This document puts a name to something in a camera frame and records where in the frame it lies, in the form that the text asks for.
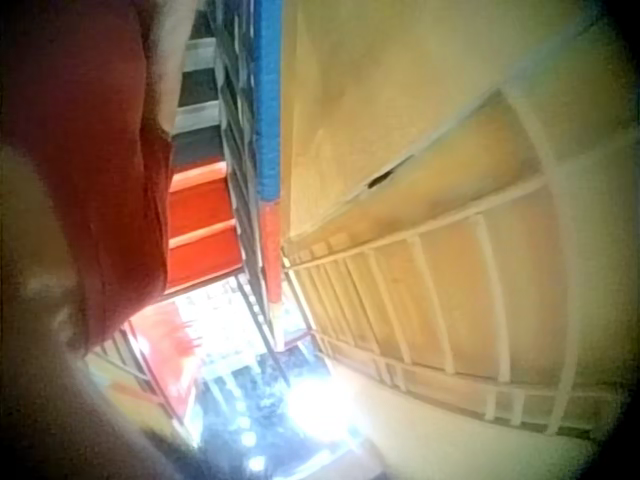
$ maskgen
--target white stair edge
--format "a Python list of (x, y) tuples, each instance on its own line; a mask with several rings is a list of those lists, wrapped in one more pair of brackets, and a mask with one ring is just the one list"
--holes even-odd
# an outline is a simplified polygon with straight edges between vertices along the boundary
[(193, 72), (213, 68), (214, 56), (216, 52), (216, 39), (200, 38), (189, 40), (184, 54), (183, 72)]
[(218, 100), (179, 108), (172, 133), (176, 135), (214, 125), (220, 125), (220, 102)]

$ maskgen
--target bright light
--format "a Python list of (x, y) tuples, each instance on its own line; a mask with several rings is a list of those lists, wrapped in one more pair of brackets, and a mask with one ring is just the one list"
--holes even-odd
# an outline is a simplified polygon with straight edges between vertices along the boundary
[(254, 472), (261, 472), (264, 470), (264, 464), (266, 459), (264, 457), (251, 457), (249, 459), (249, 468)]
[(238, 426), (240, 428), (249, 428), (251, 426), (251, 419), (249, 419), (249, 417), (238, 418)]
[(258, 437), (254, 432), (244, 432), (240, 437), (240, 440), (245, 447), (253, 447), (256, 444)]
[(309, 378), (293, 385), (287, 404), (291, 419), (312, 437), (331, 442), (348, 435), (351, 408), (331, 380)]

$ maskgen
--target white wall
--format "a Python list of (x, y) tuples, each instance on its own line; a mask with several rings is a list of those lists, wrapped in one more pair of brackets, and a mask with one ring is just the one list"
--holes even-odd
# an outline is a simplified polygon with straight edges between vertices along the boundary
[(515, 430), (456, 415), (390, 391), (333, 364), (352, 394), (356, 422), (395, 479), (572, 478), (591, 443)]

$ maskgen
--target red shirt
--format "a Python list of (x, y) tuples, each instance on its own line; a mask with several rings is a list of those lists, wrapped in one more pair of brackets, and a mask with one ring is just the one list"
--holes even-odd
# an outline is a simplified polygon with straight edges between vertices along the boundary
[(19, 8), (3, 32), (2, 141), (27, 154), (52, 198), (92, 345), (164, 291), (171, 144), (143, 121), (147, 61), (132, 3)]

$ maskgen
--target person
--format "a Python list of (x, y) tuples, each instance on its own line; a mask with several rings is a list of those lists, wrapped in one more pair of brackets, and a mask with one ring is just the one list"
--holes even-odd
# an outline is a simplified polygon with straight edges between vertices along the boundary
[(74, 357), (163, 292), (169, 132), (196, 0), (4, 8), (5, 455), (48, 478), (181, 478)]

